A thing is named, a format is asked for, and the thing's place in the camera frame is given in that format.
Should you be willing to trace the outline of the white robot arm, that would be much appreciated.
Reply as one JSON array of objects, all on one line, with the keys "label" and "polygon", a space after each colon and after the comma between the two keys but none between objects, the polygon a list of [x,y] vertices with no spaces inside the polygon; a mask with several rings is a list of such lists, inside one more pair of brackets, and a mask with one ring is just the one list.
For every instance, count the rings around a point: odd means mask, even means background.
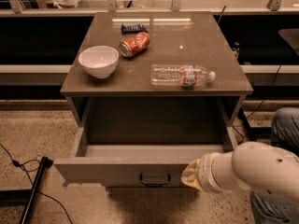
[{"label": "white robot arm", "polygon": [[181,174],[184,185],[210,193],[259,190],[299,204],[299,158],[260,142],[246,142],[228,153],[207,153]]}]

